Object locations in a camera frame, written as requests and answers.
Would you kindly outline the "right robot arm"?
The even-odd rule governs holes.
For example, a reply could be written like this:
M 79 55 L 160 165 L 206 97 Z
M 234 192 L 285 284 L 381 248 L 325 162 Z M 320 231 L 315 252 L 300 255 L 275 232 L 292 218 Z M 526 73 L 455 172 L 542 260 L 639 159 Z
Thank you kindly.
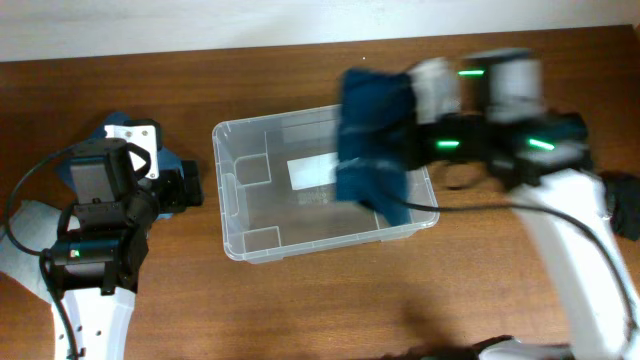
M 604 182 L 594 174 L 588 133 L 575 113 L 550 111 L 542 66 L 506 48 L 443 58 L 409 70 L 416 97 L 414 164 L 483 164 L 509 195 L 569 322 L 561 345 L 499 336 L 460 350 L 465 359 L 635 359 L 639 295 L 606 218 Z

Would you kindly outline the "black garment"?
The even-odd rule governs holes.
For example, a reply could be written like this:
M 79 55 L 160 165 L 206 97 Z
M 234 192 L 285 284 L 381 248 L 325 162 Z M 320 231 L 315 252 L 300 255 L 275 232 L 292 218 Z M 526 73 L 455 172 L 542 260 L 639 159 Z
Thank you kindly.
M 606 171 L 600 174 L 613 232 L 631 241 L 639 239 L 639 177 Z

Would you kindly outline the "dark teal garment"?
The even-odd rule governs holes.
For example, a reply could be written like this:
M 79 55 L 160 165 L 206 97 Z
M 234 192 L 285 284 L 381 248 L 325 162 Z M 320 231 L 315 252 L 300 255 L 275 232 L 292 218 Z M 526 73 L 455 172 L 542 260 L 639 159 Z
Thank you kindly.
M 343 74 L 340 100 L 336 200 L 374 211 L 391 226 L 409 223 L 405 150 L 416 106 L 410 77 L 352 68 Z

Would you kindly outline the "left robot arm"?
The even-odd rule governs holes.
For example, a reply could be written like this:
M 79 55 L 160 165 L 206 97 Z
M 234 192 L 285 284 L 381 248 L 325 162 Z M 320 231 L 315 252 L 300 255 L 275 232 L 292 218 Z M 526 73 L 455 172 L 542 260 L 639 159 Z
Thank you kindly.
M 151 180 L 152 159 L 150 151 L 117 138 L 71 150 L 76 198 L 39 259 L 58 359 L 123 358 L 153 223 L 204 202 L 195 161 L 182 160 Z

